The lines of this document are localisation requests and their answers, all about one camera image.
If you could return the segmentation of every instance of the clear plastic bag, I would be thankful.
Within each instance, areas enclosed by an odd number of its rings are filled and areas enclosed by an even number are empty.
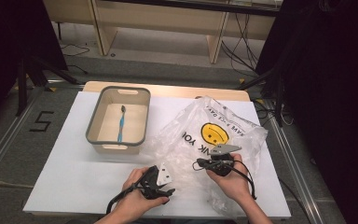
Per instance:
[[[210,159],[208,152],[215,145],[230,144],[242,147],[237,152],[255,177],[260,148],[266,137],[267,130],[263,127],[238,117],[226,106],[204,96],[182,110],[157,136],[146,140],[141,154],[154,158],[155,164],[163,161],[169,164],[168,169],[175,177],[170,187],[176,188],[177,193],[184,188],[209,186],[209,202],[213,209],[224,216],[234,217],[230,213],[232,201],[209,176],[194,171],[192,165],[197,158]]]

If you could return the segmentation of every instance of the toothbrush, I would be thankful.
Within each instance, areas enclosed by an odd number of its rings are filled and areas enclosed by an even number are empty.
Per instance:
[[[124,115],[126,114],[126,107],[124,105],[121,106],[121,112],[123,112],[123,115],[121,116],[120,123],[119,123],[119,130],[118,130],[118,137],[117,137],[118,142],[121,142],[123,138]]]

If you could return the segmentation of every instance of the human hand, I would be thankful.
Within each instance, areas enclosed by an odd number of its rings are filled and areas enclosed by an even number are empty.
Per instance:
[[[231,156],[234,158],[234,161],[242,161],[240,154],[231,153]],[[234,168],[245,175],[248,174],[246,168],[239,162],[234,162]],[[211,170],[207,170],[206,173],[220,189],[222,189],[228,198],[238,202],[239,199],[251,196],[248,181],[236,172],[231,171],[226,176],[217,175]]]
[[[147,171],[148,167],[141,169],[134,169],[130,173],[127,181],[123,184],[123,190],[130,187],[133,183],[139,180],[141,176]],[[128,223],[141,217],[145,212],[151,208],[157,207],[167,203],[169,198],[160,197],[154,200],[147,200],[139,189],[128,193],[121,199],[113,211],[102,218],[97,223]]]

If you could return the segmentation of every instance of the white tabletop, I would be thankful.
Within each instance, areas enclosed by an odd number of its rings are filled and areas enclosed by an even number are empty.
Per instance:
[[[86,130],[98,92],[80,92],[62,126],[48,161],[36,181],[24,206],[25,212],[49,214],[104,214],[109,201],[121,192],[121,187],[133,168],[142,167],[142,156],[98,154],[86,139]],[[155,136],[186,106],[188,98],[152,97],[147,136]],[[250,102],[219,101],[238,116],[259,123],[255,107]],[[261,148],[260,164],[254,176],[257,203],[271,218],[289,218],[290,211],[283,196],[267,145]],[[224,218],[208,204],[204,189],[192,189],[188,194],[151,209],[145,217]]]

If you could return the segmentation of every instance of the smiley face logo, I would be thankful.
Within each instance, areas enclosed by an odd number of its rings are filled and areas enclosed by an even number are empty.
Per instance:
[[[228,141],[227,132],[217,124],[206,123],[201,128],[201,135],[205,142],[216,146],[217,144],[225,144]]]

